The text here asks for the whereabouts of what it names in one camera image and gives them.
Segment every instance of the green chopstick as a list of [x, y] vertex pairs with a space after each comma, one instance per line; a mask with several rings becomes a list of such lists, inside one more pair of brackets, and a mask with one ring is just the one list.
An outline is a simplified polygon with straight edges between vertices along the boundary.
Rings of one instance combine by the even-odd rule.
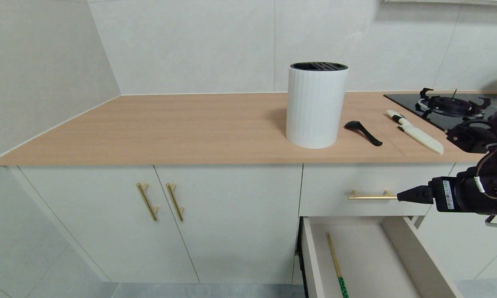
[[337, 256], [335, 254], [335, 248], [333, 247], [333, 242], [331, 241], [331, 236], [326, 233], [327, 242], [329, 243], [329, 249], [331, 249], [331, 256], [333, 257], [333, 264], [335, 265], [335, 271], [337, 272], [337, 277], [339, 278], [339, 284], [341, 285], [341, 291], [343, 298], [349, 298], [347, 294], [346, 284], [344, 283], [344, 278], [341, 274], [341, 269], [339, 267], [339, 262], [337, 262]]

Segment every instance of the white knife block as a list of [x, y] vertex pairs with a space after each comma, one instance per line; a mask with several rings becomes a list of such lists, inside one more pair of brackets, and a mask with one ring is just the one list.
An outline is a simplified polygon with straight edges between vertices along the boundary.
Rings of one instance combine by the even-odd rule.
[[331, 62], [301, 62], [288, 70], [287, 139], [321, 149], [337, 140], [348, 67]]

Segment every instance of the black ladle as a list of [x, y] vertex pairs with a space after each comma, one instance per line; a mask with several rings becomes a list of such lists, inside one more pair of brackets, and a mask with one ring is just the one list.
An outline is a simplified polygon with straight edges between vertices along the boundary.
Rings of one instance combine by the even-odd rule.
[[368, 132], [359, 121], [349, 121], [348, 123], [346, 123], [346, 125], [344, 125], [344, 128], [346, 128], [347, 130], [360, 130], [360, 132], [362, 132], [366, 136], [368, 141], [370, 141], [370, 143], [372, 143], [374, 146], [379, 147], [382, 145], [382, 142], [372, 136], [372, 134], [370, 134], [370, 132]]

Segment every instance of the kitchen counter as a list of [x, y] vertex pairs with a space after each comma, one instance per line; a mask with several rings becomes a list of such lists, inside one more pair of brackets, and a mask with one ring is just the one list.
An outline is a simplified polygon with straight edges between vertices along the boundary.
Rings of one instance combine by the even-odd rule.
[[[482, 157], [458, 149], [384, 93], [347, 92], [339, 136], [326, 149], [303, 149], [286, 139], [287, 93], [120, 96], [3, 154], [0, 166], [434, 163]], [[440, 141], [445, 153], [433, 153], [398, 130], [387, 109]], [[360, 121], [383, 145], [374, 147], [343, 129], [350, 120]]]

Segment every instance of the gas stove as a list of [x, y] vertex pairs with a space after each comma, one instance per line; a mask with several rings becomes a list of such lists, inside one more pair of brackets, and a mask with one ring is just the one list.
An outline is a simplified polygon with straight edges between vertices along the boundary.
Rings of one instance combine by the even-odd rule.
[[428, 94], [428, 91], [432, 89], [423, 88], [419, 94], [384, 96], [445, 132], [467, 120], [487, 120], [497, 112], [497, 93]]

